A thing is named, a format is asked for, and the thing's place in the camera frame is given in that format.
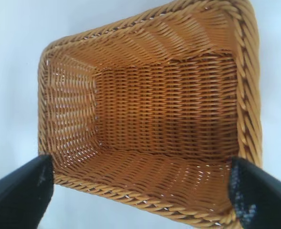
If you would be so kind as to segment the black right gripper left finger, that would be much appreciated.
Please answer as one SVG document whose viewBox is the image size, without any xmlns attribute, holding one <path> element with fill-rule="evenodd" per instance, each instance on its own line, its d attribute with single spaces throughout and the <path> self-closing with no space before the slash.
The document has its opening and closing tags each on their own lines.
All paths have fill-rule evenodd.
<svg viewBox="0 0 281 229">
<path fill-rule="evenodd" d="M 54 191 L 52 157 L 42 155 L 0 179 L 0 229 L 36 229 Z"/>
</svg>

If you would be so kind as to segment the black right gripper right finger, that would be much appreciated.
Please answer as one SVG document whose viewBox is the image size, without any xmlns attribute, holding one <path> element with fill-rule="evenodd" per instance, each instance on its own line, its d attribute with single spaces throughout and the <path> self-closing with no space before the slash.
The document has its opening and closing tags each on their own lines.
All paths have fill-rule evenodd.
<svg viewBox="0 0 281 229">
<path fill-rule="evenodd" d="M 229 199 L 244 229 L 281 229 L 281 181 L 241 157 L 233 157 Z"/>
</svg>

